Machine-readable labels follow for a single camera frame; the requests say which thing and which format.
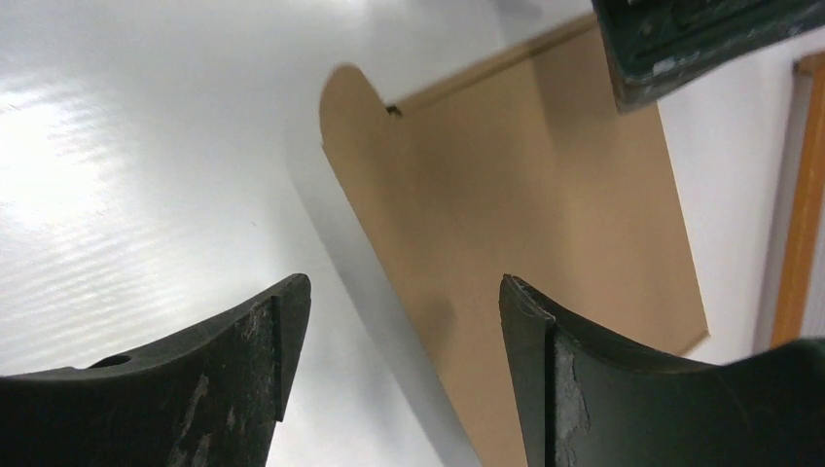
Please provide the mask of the brown cardboard box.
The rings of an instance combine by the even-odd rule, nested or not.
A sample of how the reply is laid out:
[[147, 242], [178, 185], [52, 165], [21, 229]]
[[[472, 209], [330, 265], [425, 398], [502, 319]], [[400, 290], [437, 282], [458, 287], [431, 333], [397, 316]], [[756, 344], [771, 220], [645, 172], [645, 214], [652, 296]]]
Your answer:
[[682, 355], [708, 333], [659, 110], [619, 112], [594, 15], [390, 111], [352, 64], [323, 149], [484, 466], [526, 462], [498, 310], [504, 274]]

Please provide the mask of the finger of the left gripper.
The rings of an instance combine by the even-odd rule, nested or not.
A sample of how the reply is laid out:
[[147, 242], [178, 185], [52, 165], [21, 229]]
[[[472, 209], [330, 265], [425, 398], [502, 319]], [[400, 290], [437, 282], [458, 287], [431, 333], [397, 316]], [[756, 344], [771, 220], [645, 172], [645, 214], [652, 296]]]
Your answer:
[[824, 4], [816, 0], [603, 0], [592, 6], [622, 113], [824, 24]]

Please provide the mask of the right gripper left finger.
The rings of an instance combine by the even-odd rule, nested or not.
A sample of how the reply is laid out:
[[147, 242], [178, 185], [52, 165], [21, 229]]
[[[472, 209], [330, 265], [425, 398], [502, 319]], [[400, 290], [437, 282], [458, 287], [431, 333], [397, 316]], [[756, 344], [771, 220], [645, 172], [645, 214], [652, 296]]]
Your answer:
[[310, 315], [307, 275], [85, 368], [3, 377], [5, 466], [263, 466]]

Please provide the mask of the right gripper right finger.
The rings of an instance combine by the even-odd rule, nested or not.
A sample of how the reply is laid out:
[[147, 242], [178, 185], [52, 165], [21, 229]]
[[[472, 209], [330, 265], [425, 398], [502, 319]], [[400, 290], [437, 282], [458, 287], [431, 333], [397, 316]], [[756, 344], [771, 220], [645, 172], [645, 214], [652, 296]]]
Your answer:
[[824, 342], [716, 366], [628, 339], [514, 275], [501, 328], [531, 466], [820, 466]]

